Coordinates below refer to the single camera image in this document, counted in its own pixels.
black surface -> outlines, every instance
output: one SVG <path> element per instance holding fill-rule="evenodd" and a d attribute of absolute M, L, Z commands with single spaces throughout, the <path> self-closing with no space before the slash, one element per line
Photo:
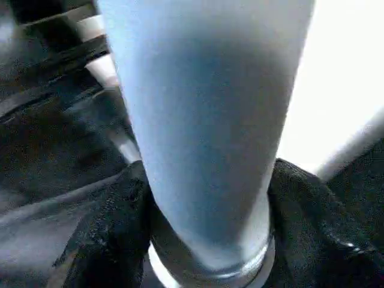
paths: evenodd
<path fill-rule="evenodd" d="M 317 177 L 278 160 L 269 198 L 284 261 L 266 287 L 384 287 L 380 250 Z"/>
<path fill-rule="evenodd" d="M 7 2 L 19 23 L 34 22 L 86 4 L 93 4 L 92 0 L 8 0 Z"/>
<path fill-rule="evenodd" d="M 384 251 L 384 139 L 328 182 L 372 242 Z"/>

black fabric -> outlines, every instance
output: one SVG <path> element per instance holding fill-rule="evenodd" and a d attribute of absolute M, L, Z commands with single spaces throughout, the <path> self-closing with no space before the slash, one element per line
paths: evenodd
<path fill-rule="evenodd" d="M 64 287 L 140 286 L 153 209 L 144 175 L 136 163 L 79 224 L 56 263 L 79 249 Z M 269 199 L 276 257 L 265 287 L 384 287 L 382 254 L 317 177 L 278 160 Z"/>
<path fill-rule="evenodd" d="M 269 198 L 284 265 L 266 287 L 384 287 L 380 251 L 317 177 L 278 160 Z"/>
<path fill-rule="evenodd" d="M 372 242 L 384 251 L 384 139 L 327 184 Z"/>
<path fill-rule="evenodd" d="M 107 189 L 69 240 L 60 265 L 77 251 L 63 287 L 139 287 L 149 247 L 152 203 L 141 161 Z"/>

white surface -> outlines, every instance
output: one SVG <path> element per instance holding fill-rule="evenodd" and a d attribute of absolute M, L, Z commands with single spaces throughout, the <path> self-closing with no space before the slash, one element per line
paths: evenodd
<path fill-rule="evenodd" d="M 335 172 L 350 161 L 342 151 L 383 136 L 383 12 L 382 0 L 317 2 L 279 157 L 328 178 L 330 161 Z"/>

dark cloth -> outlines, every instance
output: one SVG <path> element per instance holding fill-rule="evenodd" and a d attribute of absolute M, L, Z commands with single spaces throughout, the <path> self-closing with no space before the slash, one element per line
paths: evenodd
<path fill-rule="evenodd" d="M 269 188 L 276 257 L 265 287 L 384 287 L 384 259 L 319 178 L 277 160 Z M 64 287 L 139 287 L 155 209 L 141 162 L 83 219 L 56 266 L 75 251 Z"/>

white wall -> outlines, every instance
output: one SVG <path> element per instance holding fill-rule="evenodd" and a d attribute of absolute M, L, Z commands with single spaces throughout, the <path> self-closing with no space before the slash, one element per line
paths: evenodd
<path fill-rule="evenodd" d="M 317 1 L 279 157 L 328 178 L 384 136 L 383 15 L 383 0 Z"/>

